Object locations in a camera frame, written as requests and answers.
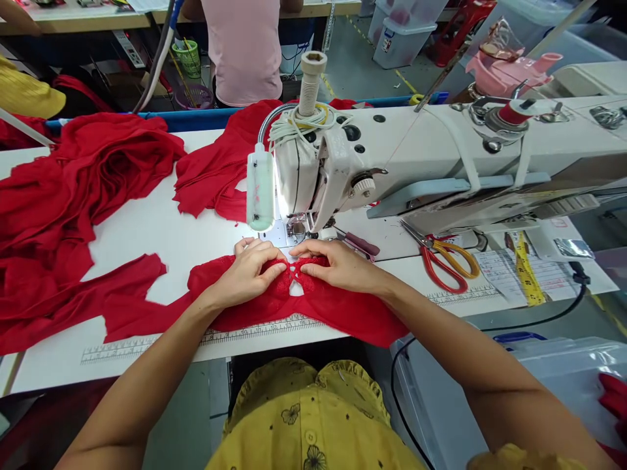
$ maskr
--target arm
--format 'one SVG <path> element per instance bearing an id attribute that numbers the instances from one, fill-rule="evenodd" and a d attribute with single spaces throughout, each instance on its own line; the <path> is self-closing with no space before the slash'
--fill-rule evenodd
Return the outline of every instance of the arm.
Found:
<path id="1" fill-rule="evenodd" d="M 300 13 L 303 0 L 281 0 L 281 11 L 284 13 Z"/>
<path id="2" fill-rule="evenodd" d="M 380 297 L 464 389 L 491 451 L 507 443 L 573 458 L 592 469 L 614 463 L 573 416 L 511 354 L 490 337 L 433 304 L 340 242 L 307 240 L 293 256 L 325 255 L 330 268 L 302 271 L 331 285 Z"/>
<path id="3" fill-rule="evenodd" d="M 181 7 L 181 13 L 192 22 L 206 21 L 201 0 L 185 0 Z"/>
<path id="4" fill-rule="evenodd" d="M 235 263 L 113 384 L 57 470 L 142 467 L 148 434 L 185 375 L 206 329 L 227 307 L 262 294 L 286 265 L 259 275 L 261 266 L 284 258 L 270 242 L 244 238 Z"/>
<path id="5" fill-rule="evenodd" d="M 37 23 L 13 0 L 0 0 L 0 18 L 24 34 L 41 36 L 41 29 Z"/>

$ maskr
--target paper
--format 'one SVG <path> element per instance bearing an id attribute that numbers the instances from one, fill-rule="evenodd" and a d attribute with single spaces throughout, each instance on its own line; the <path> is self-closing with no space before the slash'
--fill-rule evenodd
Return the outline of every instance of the paper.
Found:
<path id="1" fill-rule="evenodd" d="M 137 13 L 148 13 L 167 10 L 169 2 L 168 0 L 129 0 L 129 4 Z"/>
<path id="2" fill-rule="evenodd" d="M 564 300 L 577 295 L 578 286 L 572 280 L 567 263 L 544 261 L 535 253 L 527 256 L 547 302 Z M 503 248 L 485 253 L 475 253 L 483 275 L 501 292 L 508 302 L 524 303 L 526 298 L 516 276 L 516 255 Z"/>

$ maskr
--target table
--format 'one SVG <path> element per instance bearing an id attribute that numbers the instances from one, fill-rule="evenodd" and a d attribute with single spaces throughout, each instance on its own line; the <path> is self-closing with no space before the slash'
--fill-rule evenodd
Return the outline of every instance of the table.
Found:
<path id="1" fill-rule="evenodd" d="M 211 144 L 222 130 L 175 133 L 185 141 L 190 152 Z M 0 153 L 0 178 L 9 175 L 10 169 L 46 155 L 48 149 L 29 149 Z M 152 193 L 140 200 L 128 201 L 105 222 L 95 227 L 96 240 L 89 245 L 95 262 L 84 280 L 108 273 L 118 266 L 145 253 L 157 253 L 168 266 L 168 273 L 161 276 L 148 293 L 148 299 L 168 304 L 187 291 L 186 283 L 192 267 L 214 258 L 229 255 L 233 245 L 245 236 L 255 233 L 246 225 L 218 217 L 215 211 L 205 210 L 198 219 L 189 214 L 179 214 L 174 196 L 173 173 L 165 178 Z M 378 265 L 393 273 L 424 295 L 437 300 L 445 295 L 428 277 L 415 242 L 400 228 L 394 217 L 368 220 L 364 210 L 353 210 L 336 215 L 337 225 L 344 231 L 364 236 L 370 243 L 381 248 Z M 564 227 L 564 235 L 576 237 L 578 232 L 570 223 Z M 503 243 L 496 238 L 490 247 L 498 249 Z M 586 265 L 586 273 L 592 278 L 590 290 L 602 293 L 616 290 L 615 284 L 595 263 Z M 443 306 L 459 317 L 491 311 L 523 307 L 523 303 L 508 302 L 500 294 L 473 297 L 474 292 L 489 285 L 482 276 L 469 280 L 470 297 L 463 302 L 452 300 Z M 276 349 L 314 341 L 346 336 L 328 326 L 313 329 L 296 329 L 269 336 L 236 339 L 221 343 L 201 345 L 194 361 L 222 358 L 267 349 Z M 24 353 L 6 356 L 0 363 L 0 392 L 4 394 L 26 392 L 63 384 L 112 377 L 123 373 L 139 356 L 140 352 L 119 357 L 108 354 L 102 346 L 105 324 L 102 317 L 91 319 L 60 332 Z M 158 335 L 137 340 L 153 341 Z M 90 357 L 88 350 L 106 360 L 84 360 Z"/>
<path id="2" fill-rule="evenodd" d="M 26 11 L 37 22 L 44 34 L 136 29 L 150 26 L 145 14 L 118 12 L 118 8 L 114 5 L 82 8 L 76 0 L 66 0 L 66 2 L 66 5 L 55 8 L 41 8 L 32 2 Z M 335 15 L 356 14 L 359 12 L 360 6 L 359 0 L 338 1 Z M 326 18 L 330 12 L 330 1 L 305 0 L 300 13 L 281 13 L 281 18 Z M 153 15 L 158 24 L 163 24 L 165 11 L 155 11 Z M 182 16 L 179 16 L 178 21 L 188 22 Z M 15 27 L 0 18 L 0 35 L 14 36 L 20 34 L 22 33 L 17 31 Z"/>

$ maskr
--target measuring scale on table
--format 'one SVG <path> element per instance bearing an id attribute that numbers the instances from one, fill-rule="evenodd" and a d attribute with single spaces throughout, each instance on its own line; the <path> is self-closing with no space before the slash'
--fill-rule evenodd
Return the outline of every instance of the measuring scale on table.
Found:
<path id="1" fill-rule="evenodd" d="M 464 302 L 473 302 L 475 300 L 486 300 L 489 298 L 499 298 L 501 294 L 491 285 L 481 285 L 468 289 L 464 294 L 454 295 L 450 292 L 437 292 L 435 294 L 427 294 L 429 300 L 441 307 L 446 307 Z M 269 336 L 273 334 L 296 332 L 299 330 L 309 330 L 316 328 L 326 328 L 326 326 L 317 320 L 305 317 L 300 313 L 295 313 L 291 317 L 275 322 L 262 323 L 243 330 L 233 332 L 216 332 L 208 330 L 202 337 L 199 346 L 209 346 L 220 344 L 227 341 L 245 341 L 247 339 Z M 141 336 L 115 343 L 107 343 L 104 345 L 96 345 L 85 348 L 80 360 L 80 365 L 96 364 L 104 361 L 119 360 L 126 358 L 137 358 L 152 343 L 157 341 L 158 335 Z"/>

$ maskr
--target person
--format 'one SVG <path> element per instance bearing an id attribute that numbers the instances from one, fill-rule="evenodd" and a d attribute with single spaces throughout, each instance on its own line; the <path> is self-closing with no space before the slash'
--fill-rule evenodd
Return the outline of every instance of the person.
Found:
<path id="1" fill-rule="evenodd" d="M 181 13 L 206 21 L 218 108 L 282 99 L 279 12 L 299 13 L 303 0 L 185 0 Z"/>
<path id="2" fill-rule="evenodd" d="M 262 294 L 286 269 L 270 242 L 246 238 L 235 262 L 113 384 L 57 470 L 140 469 L 150 430 L 185 375 L 198 342 L 229 306 Z M 381 298 L 463 387 L 491 452 L 470 470 L 615 469 L 573 416 L 511 354 L 341 242 L 306 240 L 296 257 L 325 256 L 308 275 Z M 358 364 L 316 372 L 296 358 L 275 360 L 244 383 L 207 469 L 423 469 L 391 429 L 377 382 Z"/>
<path id="3" fill-rule="evenodd" d="M 0 18 L 23 34 L 41 36 L 41 29 L 13 0 L 0 0 Z M 29 118 L 75 118 L 99 111 L 119 111 L 117 104 L 98 90 L 81 67 L 65 67 L 53 86 L 18 68 L 0 54 L 0 108 Z"/>

